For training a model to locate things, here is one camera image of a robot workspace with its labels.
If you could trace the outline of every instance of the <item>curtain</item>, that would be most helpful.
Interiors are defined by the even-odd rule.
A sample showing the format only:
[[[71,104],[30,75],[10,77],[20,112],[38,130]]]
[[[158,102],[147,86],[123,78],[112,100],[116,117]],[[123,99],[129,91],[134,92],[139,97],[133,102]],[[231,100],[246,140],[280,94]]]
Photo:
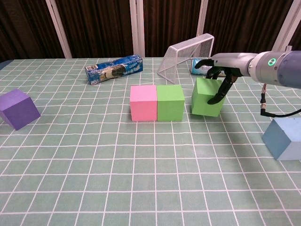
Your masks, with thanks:
[[[212,54],[271,50],[293,0],[209,0],[204,32]]]
[[[128,0],[56,0],[73,57],[133,54]]]
[[[293,50],[301,50],[301,22],[299,23],[295,33],[292,36],[292,39],[289,43],[290,46],[293,46]]]
[[[0,0],[0,9],[0,62],[64,57],[44,0]]]
[[[169,46],[196,36],[201,0],[143,0],[146,57],[163,57]]]

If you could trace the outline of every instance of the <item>green indicator light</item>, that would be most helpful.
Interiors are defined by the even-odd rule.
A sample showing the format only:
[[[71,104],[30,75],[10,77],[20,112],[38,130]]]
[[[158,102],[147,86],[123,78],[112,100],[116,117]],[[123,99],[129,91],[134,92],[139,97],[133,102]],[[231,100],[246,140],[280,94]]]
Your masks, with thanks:
[[[272,58],[268,61],[269,66],[273,66],[276,63],[276,58]]]

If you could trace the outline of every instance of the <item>grid pattern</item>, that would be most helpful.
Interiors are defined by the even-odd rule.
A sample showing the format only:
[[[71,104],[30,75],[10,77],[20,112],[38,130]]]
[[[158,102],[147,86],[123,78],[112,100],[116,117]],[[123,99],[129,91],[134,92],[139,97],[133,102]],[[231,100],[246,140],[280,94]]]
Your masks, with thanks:
[[[301,162],[275,161],[261,140],[261,85],[240,78],[219,117],[190,114],[195,76],[178,65],[182,122],[131,121],[131,85],[166,84],[161,58],[141,73],[88,85],[109,59],[15,60],[0,93],[28,93],[41,117],[0,125],[0,225],[263,225],[301,223]],[[268,86],[268,110],[301,108],[301,91]]]

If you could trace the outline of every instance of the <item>cube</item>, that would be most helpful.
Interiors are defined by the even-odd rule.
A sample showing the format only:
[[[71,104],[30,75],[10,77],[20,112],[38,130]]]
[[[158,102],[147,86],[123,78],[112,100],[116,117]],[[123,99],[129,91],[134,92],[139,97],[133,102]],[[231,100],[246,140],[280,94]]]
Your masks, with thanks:
[[[133,121],[157,120],[157,89],[154,85],[131,86],[130,108]]]
[[[180,85],[157,86],[158,121],[181,121],[184,112],[184,93]]]
[[[262,140],[276,160],[301,160],[301,118],[275,118]]]
[[[0,96],[0,116],[7,124],[19,130],[41,115],[30,96],[15,89]]]
[[[192,114],[217,117],[225,101],[223,98],[214,105],[207,104],[213,98],[221,86],[221,80],[197,78],[191,97]]]

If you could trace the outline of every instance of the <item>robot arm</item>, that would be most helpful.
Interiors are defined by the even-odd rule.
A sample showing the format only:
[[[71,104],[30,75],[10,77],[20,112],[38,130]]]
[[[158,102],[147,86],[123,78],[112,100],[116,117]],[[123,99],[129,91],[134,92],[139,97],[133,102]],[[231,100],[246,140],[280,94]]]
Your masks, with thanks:
[[[210,105],[220,102],[237,78],[242,76],[264,84],[301,89],[301,51],[219,53],[199,61],[195,68],[203,65],[212,67],[207,72],[207,79],[217,79],[221,71],[226,75],[216,95],[208,101]]]

